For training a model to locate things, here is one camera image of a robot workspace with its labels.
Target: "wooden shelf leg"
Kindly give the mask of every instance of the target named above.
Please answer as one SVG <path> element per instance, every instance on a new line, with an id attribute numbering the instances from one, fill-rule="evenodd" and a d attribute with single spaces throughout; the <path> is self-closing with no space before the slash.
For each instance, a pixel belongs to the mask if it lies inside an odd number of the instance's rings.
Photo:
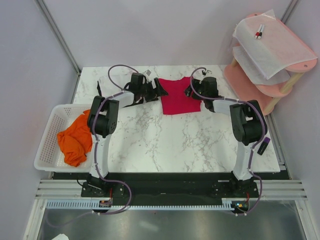
<path id="1" fill-rule="evenodd" d="M 286 84 L 280 89 L 280 92 L 286 94 L 293 85 L 303 76 L 303 72 L 295 73 L 290 77 L 290 79 L 286 82 Z M 280 101 L 281 97 L 274 97 L 269 104 L 265 107 L 264 112 L 270 113 L 275 105 Z"/>
<path id="2" fill-rule="evenodd" d="M 263 110 L 264 113 L 270 113 L 275 105 L 280 101 L 281 97 L 274 97 L 272 100 L 269 102 L 269 104 L 265 107 Z"/>
<path id="3" fill-rule="evenodd" d="M 303 76 L 304 72 L 299 72 L 293 74 L 290 79 L 286 82 L 286 84 L 280 89 L 280 92 L 286 94 L 293 85 L 298 82 L 298 80 Z"/>
<path id="4" fill-rule="evenodd" d="M 237 64 L 238 64 L 237 60 L 235 58 L 233 58 L 232 62 L 231 62 L 231 66 L 235 67 L 235 66 L 237 66 Z"/>

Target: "metal floor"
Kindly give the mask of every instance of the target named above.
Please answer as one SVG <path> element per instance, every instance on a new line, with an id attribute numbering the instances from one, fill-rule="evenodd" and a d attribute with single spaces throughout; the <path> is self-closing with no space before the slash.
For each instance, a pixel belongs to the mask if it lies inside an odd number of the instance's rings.
<path id="1" fill-rule="evenodd" d="M 63 224 L 88 210 L 46 209 L 51 224 Z M 248 216 L 219 211 L 128 210 L 87 215 L 51 228 L 43 218 L 39 240 L 63 233 L 70 240 L 305 240 L 294 201 L 261 201 Z"/>

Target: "purple marker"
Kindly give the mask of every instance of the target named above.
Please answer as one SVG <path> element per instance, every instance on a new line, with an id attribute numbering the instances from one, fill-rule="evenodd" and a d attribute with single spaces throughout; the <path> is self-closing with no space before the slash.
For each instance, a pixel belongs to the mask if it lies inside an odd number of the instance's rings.
<path id="1" fill-rule="evenodd" d="M 266 137 L 263 142 L 261 143 L 260 147 L 259 147 L 259 150 L 258 150 L 258 154 L 259 155 L 262 155 L 264 154 L 268 144 L 270 143 L 270 138 Z"/>

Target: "orange cloth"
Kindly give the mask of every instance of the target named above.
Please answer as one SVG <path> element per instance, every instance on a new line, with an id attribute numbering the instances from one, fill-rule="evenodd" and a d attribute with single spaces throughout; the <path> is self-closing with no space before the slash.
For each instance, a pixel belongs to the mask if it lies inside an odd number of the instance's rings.
<path id="1" fill-rule="evenodd" d="M 87 159 L 86 153 L 92 148 L 90 128 L 87 126 L 90 110 L 83 113 L 70 127 L 56 135 L 60 150 L 64 154 L 64 162 L 74 167 Z"/>

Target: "white plastic basket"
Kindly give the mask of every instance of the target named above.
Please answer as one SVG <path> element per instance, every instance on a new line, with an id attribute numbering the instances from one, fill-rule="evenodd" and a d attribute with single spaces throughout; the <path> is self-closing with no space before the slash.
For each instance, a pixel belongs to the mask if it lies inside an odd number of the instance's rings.
<path id="1" fill-rule="evenodd" d="M 78 167 L 65 163 L 65 156 L 60 151 L 57 134 L 66 130 L 90 104 L 64 104 L 56 106 L 46 124 L 38 151 L 34 160 L 34 167 L 38 170 L 59 173 L 88 173 L 91 168 L 91 159 L 87 159 Z"/>

